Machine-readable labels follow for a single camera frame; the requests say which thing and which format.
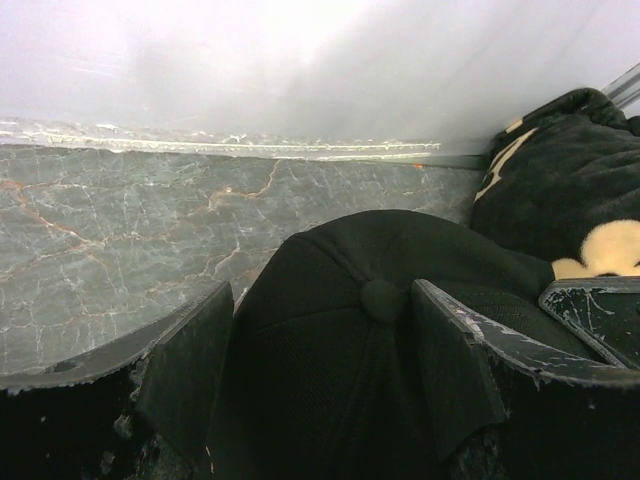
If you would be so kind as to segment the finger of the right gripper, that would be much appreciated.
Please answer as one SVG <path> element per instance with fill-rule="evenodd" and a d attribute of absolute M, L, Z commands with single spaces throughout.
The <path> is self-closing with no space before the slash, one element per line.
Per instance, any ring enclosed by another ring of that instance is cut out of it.
<path fill-rule="evenodd" d="M 609 364 L 639 368 L 637 276 L 557 280 L 538 304 Z"/>

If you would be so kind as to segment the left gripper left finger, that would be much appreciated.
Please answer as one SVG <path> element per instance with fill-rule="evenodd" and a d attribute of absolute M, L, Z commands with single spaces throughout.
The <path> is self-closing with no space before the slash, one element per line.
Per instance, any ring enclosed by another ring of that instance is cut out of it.
<path fill-rule="evenodd" d="M 86 353 L 3 376 L 2 477 L 202 477 L 233 311 L 221 284 Z"/>

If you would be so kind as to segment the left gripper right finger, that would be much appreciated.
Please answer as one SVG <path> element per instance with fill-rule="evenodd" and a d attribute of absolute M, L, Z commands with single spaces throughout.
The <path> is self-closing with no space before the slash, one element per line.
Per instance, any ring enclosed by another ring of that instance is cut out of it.
<path fill-rule="evenodd" d="M 454 479 L 635 479 L 639 368 L 588 359 L 413 286 L 438 458 Z"/>

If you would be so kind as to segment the black baseball cap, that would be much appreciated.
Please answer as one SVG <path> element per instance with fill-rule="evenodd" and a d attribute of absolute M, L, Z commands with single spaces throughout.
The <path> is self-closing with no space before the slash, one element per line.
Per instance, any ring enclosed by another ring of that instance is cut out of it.
<path fill-rule="evenodd" d="M 249 289 L 209 434 L 219 479 L 444 479 L 411 287 L 425 279 L 554 348 L 594 353 L 536 305 L 548 262 L 405 210 L 289 237 Z"/>

